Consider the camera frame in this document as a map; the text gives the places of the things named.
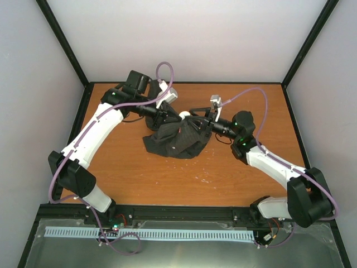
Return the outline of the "dark pinstriped shirt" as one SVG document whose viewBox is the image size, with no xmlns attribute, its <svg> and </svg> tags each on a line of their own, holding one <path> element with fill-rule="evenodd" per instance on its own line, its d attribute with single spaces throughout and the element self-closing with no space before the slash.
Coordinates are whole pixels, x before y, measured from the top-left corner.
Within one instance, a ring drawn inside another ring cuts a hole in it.
<svg viewBox="0 0 357 268">
<path fill-rule="evenodd" d="M 159 109 L 164 109 L 162 102 Z M 190 119 L 200 116 L 188 116 L 179 123 L 169 123 L 160 127 L 153 127 L 153 117 L 145 116 L 147 127 L 153 131 L 142 138 L 147 152 L 163 157 L 176 159 L 192 159 L 197 157 L 206 147 L 211 133 L 199 133 L 190 125 Z"/>
</svg>

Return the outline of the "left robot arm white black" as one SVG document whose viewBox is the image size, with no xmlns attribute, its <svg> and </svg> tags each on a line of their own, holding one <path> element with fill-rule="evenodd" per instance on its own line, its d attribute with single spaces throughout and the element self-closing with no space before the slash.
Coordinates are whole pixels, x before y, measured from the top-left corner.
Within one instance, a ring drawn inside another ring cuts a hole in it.
<svg viewBox="0 0 357 268">
<path fill-rule="evenodd" d="M 98 186 L 88 167 L 108 135 L 127 117 L 133 108 L 157 108 L 172 94 L 172 81 L 158 80 L 159 93 L 156 98 L 144 96 L 150 77 L 131 71 L 126 82 L 107 90 L 90 121 L 79 134 L 60 152 L 49 155 L 52 180 L 48 199 L 52 204 L 61 203 L 54 200 L 52 192 L 55 184 L 72 192 L 71 198 L 80 200 L 87 208 L 97 212 L 96 217 L 102 224 L 115 221 L 115 201 Z"/>
</svg>

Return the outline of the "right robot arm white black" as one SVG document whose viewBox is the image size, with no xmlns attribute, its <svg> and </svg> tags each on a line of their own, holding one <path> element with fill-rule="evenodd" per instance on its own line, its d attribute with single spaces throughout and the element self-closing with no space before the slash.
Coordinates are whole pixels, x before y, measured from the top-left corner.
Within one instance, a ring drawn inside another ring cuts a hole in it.
<svg viewBox="0 0 357 268">
<path fill-rule="evenodd" d="M 240 111 L 231 121 L 219 118 L 217 108 L 191 109 L 189 113 L 197 130 L 210 130 L 231 139 L 230 147 L 236 159 L 262 171 L 286 190 L 286 197 L 266 196 L 252 203 L 252 216 L 256 220 L 291 219 L 307 228 L 317 221 L 329 220 L 336 212 L 323 173 L 315 167 L 295 166 L 256 141 L 251 112 Z"/>
</svg>

